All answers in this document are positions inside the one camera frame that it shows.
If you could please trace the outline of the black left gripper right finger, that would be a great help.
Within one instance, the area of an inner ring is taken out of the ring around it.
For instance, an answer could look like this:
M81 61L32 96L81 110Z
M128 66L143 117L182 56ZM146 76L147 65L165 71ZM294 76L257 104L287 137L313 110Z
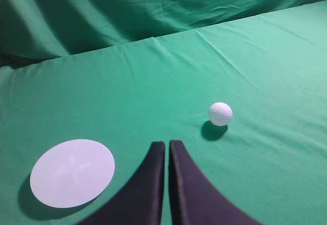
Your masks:
M168 170L172 224L260 224L212 185L180 140L170 141Z

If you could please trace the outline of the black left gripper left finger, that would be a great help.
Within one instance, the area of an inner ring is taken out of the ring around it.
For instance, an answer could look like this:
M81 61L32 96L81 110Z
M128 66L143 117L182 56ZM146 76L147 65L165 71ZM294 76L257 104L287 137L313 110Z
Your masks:
M128 182L79 224L161 224L165 184L165 143L152 142Z

